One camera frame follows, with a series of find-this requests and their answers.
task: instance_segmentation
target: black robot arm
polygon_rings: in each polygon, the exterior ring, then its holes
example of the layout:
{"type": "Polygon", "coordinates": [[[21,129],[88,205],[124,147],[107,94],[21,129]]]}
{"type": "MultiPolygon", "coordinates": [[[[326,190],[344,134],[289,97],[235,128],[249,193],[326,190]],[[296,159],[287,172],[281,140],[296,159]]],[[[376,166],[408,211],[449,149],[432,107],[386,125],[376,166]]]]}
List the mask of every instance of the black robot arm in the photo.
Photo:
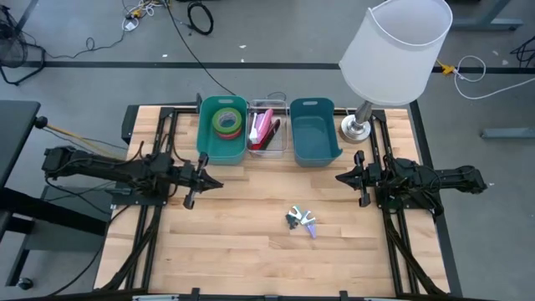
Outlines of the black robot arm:
{"type": "Polygon", "coordinates": [[[205,170],[208,155],[201,153],[197,167],[189,161],[183,166],[173,166],[171,155],[157,153],[137,160],[122,161],[106,156],[76,150],[72,146],[60,146],[45,151],[43,171],[46,177],[84,175],[128,184],[145,196],[157,196],[167,188],[163,184],[190,187],[184,206],[193,207],[195,193],[221,188],[223,184],[210,177],[205,170]]]}
{"type": "Polygon", "coordinates": [[[438,217],[444,208],[438,200],[440,189],[457,189],[461,192],[478,194],[487,185],[482,174],[474,166],[461,166],[450,170],[433,170],[427,166],[393,156],[384,156],[385,169],[380,163],[371,163],[364,168],[364,152],[359,150],[354,156],[355,168],[336,179],[353,189],[361,190],[360,205],[369,205],[366,187],[377,187],[384,205],[396,209],[407,205],[417,206],[433,212],[438,217]]]}

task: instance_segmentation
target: purple object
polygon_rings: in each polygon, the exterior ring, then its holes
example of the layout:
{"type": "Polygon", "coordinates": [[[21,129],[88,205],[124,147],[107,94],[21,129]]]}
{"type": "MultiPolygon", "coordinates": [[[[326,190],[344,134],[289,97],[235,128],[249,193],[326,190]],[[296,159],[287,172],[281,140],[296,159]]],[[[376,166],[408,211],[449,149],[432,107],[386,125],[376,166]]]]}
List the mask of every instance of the purple object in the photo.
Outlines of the purple object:
{"type": "Polygon", "coordinates": [[[316,224],[311,222],[307,225],[307,230],[312,238],[316,238],[316,224]]]}
{"type": "Polygon", "coordinates": [[[265,114],[261,113],[257,115],[257,123],[254,125],[254,128],[258,130],[260,125],[262,124],[262,120],[264,119],[265,114]]]}

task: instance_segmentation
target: metal lamp base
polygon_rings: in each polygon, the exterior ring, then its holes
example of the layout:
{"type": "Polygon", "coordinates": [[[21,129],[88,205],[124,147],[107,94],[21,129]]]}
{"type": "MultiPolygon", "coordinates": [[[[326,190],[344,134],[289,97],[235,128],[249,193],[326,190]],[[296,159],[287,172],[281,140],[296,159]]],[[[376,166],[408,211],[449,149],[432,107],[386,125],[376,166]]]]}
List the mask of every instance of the metal lamp base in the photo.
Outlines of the metal lamp base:
{"type": "Polygon", "coordinates": [[[351,144],[357,144],[366,140],[370,132],[371,125],[369,122],[365,121],[362,124],[358,124],[354,115],[346,116],[340,125],[342,139],[351,144]]]}

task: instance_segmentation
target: teal bin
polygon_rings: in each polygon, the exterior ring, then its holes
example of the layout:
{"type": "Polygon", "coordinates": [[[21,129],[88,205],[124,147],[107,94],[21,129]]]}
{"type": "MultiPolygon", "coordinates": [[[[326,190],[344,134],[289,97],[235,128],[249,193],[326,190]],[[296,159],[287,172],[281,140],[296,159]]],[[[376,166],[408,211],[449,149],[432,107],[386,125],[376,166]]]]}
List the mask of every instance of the teal bin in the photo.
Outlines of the teal bin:
{"type": "Polygon", "coordinates": [[[199,129],[197,133],[197,151],[206,152],[209,164],[236,165],[245,156],[247,145],[247,102],[239,96],[212,96],[201,104],[199,116],[199,129]],[[211,119],[213,115],[223,108],[234,108],[242,115],[242,133],[232,140],[220,138],[214,131],[211,119]]]}
{"type": "Polygon", "coordinates": [[[293,148],[299,166],[324,167],[342,154],[333,112],[333,102],[325,98],[296,99],[290,104],[293,148]]]}

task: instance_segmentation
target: desk lamp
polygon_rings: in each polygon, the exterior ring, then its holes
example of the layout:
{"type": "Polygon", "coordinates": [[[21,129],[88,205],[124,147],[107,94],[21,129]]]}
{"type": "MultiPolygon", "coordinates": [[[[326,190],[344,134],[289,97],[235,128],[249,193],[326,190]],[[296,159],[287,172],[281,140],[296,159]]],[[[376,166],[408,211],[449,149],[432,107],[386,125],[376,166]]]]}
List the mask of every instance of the desk lamp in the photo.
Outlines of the desk lamp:
{"type": "Polygon", "coordinates": [[[444,0],[389,0],[368,8],[339,63],[349,87],[364,103],[344,118],[349,143],[371,131],[371,106],[406,105],[425,89],[453,16],[444,0]]]}

